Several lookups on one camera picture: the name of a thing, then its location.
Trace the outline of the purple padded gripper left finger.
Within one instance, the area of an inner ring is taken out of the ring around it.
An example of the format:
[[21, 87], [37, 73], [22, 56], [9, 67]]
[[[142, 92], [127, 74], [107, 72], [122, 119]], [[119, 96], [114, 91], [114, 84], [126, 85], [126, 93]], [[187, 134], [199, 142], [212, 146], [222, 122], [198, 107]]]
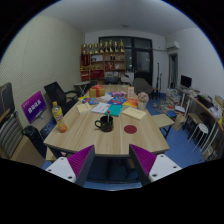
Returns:
[[46, 171], [83, 187], [95, 156], [95, 147], [90, 145], [69, 158], [59, 157]]

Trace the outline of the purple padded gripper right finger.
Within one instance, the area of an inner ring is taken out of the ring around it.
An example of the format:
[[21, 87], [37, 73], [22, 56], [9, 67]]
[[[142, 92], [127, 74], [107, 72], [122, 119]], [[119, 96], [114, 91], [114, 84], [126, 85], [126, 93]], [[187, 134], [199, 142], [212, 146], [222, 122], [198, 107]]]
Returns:
[[181, 170], [181, 167], [165, 154], [155, 155], [133, 144], [129, 145], [129, 155], [143, 186]]

